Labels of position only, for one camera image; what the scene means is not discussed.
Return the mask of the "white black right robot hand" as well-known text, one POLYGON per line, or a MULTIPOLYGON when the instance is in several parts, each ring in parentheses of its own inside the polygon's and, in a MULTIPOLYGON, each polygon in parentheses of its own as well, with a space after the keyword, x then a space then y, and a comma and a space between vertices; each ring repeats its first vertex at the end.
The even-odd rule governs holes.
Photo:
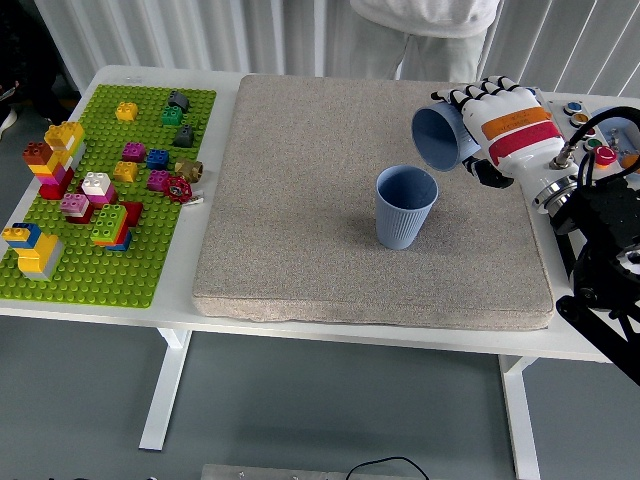
POLYGON ((528 201, 578 172, 573 162, 561 168, 551 165, 565 140, 535 95, 508 77, 490 76, 465 87, 438 90, 432 98, 459 112, 492 166, 515 179, 528 201))

